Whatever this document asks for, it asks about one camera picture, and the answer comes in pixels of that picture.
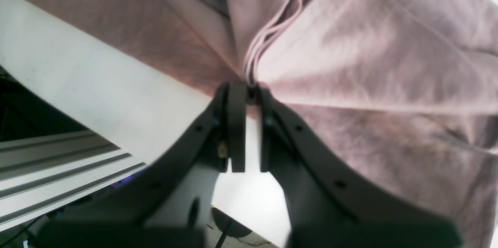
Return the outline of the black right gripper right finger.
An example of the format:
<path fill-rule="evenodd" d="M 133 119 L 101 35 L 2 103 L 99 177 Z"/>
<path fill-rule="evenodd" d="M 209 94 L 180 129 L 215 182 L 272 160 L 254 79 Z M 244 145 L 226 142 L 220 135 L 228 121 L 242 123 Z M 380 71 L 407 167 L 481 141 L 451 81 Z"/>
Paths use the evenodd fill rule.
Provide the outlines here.
<path fill-rule="evenodd" d="M 293 110 L 257 87 L 260 170 L 281 186 L 288 248 L 462 248 L 452 221 L 412 205 L 347 166 Z"/>

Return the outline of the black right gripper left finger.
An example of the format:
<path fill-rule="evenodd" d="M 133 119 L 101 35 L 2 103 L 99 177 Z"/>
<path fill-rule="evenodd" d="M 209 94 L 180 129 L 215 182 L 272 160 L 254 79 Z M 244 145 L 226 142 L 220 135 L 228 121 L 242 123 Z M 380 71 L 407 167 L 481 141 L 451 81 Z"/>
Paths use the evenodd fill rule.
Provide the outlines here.
<path fill-rule="evenodd" d="M 219 87 L 208 107 L 151 166 L 117 191 L 68 210 L 40 248 L 202 248 L 214 187 L 245 170 L 247 86 Z"/>

